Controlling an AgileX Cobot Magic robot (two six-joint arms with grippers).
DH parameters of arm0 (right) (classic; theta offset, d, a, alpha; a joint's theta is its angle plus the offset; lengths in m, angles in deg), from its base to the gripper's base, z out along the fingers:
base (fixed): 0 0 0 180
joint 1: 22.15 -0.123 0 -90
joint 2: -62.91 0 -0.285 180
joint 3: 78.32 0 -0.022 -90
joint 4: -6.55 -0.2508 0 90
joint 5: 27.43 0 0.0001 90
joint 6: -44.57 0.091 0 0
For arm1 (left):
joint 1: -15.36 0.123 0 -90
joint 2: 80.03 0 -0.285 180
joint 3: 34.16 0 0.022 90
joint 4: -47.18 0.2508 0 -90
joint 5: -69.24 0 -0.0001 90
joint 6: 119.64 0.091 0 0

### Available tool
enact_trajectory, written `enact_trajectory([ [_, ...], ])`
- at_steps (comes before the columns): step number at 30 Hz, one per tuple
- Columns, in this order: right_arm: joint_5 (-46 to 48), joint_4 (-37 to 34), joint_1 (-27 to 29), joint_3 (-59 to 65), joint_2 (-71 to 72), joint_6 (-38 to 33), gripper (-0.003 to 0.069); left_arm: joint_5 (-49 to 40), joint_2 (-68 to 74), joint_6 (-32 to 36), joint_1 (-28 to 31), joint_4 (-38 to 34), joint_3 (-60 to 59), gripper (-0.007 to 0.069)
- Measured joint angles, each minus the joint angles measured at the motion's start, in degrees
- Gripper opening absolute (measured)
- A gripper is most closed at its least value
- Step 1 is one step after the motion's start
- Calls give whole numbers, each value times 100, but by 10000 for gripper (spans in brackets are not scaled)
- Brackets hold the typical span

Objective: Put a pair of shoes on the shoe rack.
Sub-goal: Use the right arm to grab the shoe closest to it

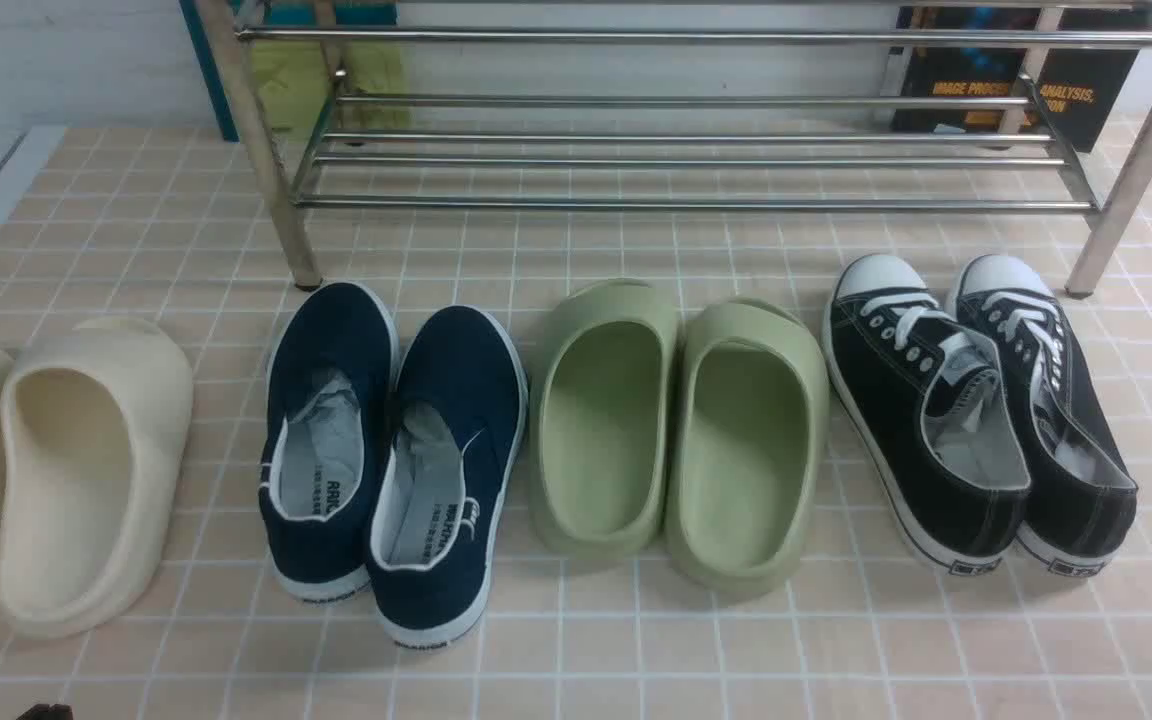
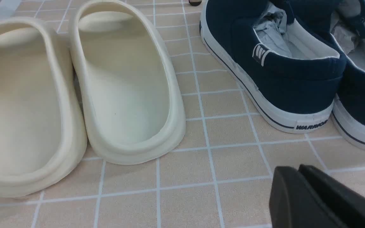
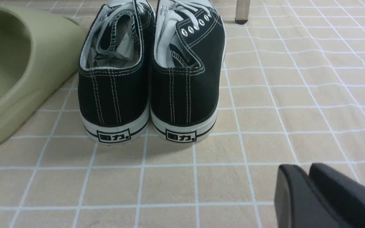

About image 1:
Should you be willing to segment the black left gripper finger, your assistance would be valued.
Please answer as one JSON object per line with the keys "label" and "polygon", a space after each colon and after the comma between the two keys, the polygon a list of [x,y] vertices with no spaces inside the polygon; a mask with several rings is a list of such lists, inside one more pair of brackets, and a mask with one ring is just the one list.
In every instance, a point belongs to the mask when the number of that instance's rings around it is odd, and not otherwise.
{"label": "black left gripper finger", "polygon": [[26,708],[23,714],[17,717],[17,720],[73,720],[73,710],[69,705],[47,705],[47,703],[38,703],[32,707]]}

